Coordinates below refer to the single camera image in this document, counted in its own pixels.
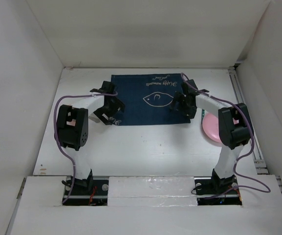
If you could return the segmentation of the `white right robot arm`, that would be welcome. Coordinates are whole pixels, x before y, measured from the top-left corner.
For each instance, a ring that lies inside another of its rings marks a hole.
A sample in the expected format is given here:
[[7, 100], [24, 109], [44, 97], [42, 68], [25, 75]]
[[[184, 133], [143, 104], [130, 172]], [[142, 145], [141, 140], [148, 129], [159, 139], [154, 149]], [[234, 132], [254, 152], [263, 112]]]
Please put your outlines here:
[[193, 119], [198, 108], [218, 118], [218, 133], [222, 142], [217, 165], [212, 171], [210, 187], [221, 193], [233, 183], [234, 165], [243, 147], [253, 137], [253, 127], [247, 106], [211, 96], [205, 90], [198, 90], [194, 80], [185, 80], [182, 92], [176, 92], [170, 109]]

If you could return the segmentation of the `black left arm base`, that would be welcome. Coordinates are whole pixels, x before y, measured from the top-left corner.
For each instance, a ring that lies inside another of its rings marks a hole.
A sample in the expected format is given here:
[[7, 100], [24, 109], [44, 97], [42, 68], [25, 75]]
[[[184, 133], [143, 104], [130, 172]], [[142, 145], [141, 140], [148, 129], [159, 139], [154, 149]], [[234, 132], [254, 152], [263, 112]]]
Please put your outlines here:
[[107, 206], [109, 177], [93, 176], [87, 179], [75, 179], [71, 188], [72, 177], [62, 180], [65, 187], [62, 204], [64, 206]]

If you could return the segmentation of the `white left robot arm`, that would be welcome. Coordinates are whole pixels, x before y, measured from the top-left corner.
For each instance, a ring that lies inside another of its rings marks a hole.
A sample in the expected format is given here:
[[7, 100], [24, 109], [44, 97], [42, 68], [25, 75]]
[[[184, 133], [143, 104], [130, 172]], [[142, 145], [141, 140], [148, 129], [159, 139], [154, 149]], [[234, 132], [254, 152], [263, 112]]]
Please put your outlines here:
[[101, 88], [92, 89], [87, 95], [65, 95], [54, 108], [54, 139], [60, 151], [72, 148], [79, 151], [89, 138], [89, 116], [93, 115], [104, 125], [125, 105], [117, 97], [115, 85], [104, 81]]

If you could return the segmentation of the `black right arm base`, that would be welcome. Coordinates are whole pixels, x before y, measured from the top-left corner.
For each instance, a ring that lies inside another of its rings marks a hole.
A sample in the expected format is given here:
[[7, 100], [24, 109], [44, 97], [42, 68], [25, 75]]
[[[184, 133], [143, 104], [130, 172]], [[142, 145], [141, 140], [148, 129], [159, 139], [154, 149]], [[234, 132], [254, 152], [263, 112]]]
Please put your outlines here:
[[242, 205], [238, 189], [233, 188], [237, 183], [232, 174], [228, 178], [219, 178], [213, 169], [210, 178], [195, 178], [195, 186], [191, 194], [197, 196], [198, 206]]

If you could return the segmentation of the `dark blue cloth placemat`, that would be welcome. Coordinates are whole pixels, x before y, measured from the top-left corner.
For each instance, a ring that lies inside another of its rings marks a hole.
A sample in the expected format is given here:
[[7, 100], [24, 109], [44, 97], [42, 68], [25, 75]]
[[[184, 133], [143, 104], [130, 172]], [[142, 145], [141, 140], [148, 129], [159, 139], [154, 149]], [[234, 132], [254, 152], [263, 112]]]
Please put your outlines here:
[[181, 92], [183, 80], [179, 73], [112, 75], [117, 98], [125, 105], [110, 118], [117, 126], [170, 125], [190, 123], [170, 105], [176, 92]]

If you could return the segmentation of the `pink plastic plate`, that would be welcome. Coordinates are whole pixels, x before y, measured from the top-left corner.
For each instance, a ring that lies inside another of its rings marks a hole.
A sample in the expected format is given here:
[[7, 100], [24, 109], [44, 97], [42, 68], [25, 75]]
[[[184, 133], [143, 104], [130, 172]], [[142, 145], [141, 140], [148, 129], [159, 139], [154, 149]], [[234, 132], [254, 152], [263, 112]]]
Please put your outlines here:
[[207, 140], [209, 140], [213, 145], [222, 145], [219, 137], [218, 118], [215, 115], [206, 113], [202, 119], [201, 127]]

